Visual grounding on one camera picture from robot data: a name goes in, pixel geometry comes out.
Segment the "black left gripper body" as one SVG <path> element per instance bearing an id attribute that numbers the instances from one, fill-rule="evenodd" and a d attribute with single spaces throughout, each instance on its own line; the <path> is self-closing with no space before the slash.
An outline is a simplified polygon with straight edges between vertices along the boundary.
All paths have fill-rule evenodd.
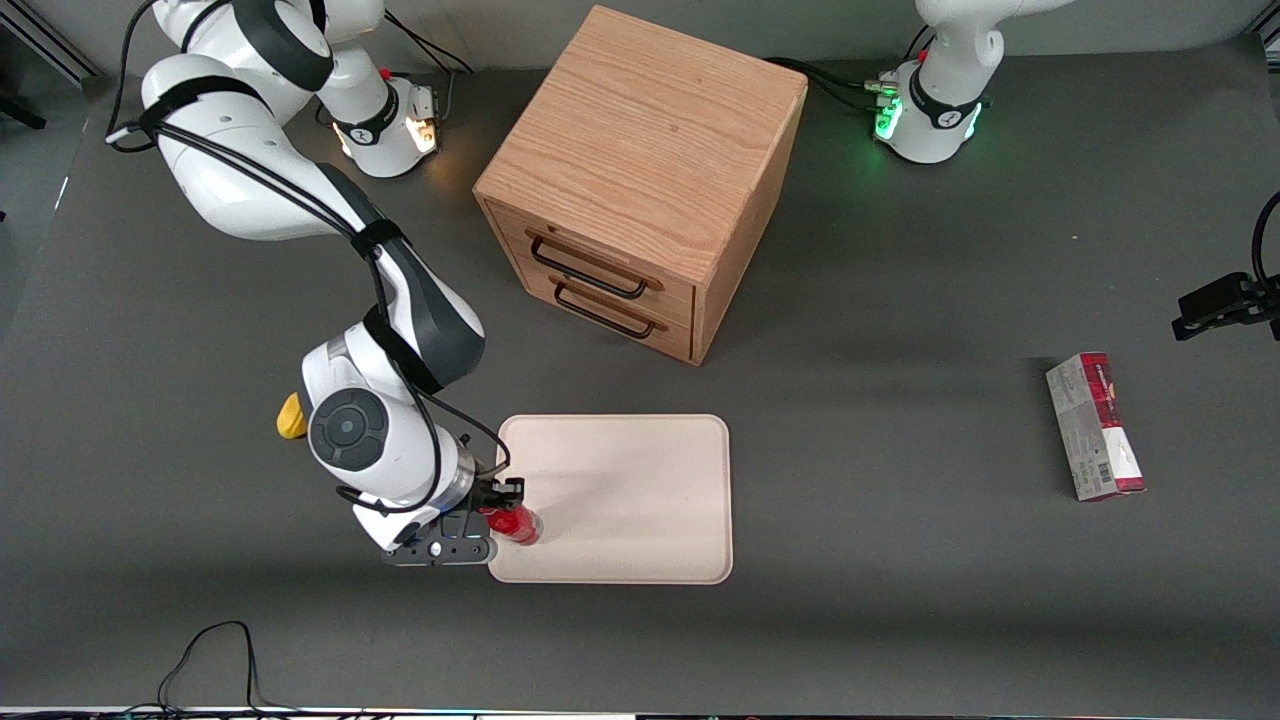
<path id="1" fill-rule="evenodd" d="M 1266 277 L 1261 281 L 1245 275 L 1245 279 L 1240 282 L 1240 290 L 1242 297 L 1245 301 L 1240 324 L 1254 325 L 1265 323 L 1274 340 L 1279 342 L 1279 274 Z"/>

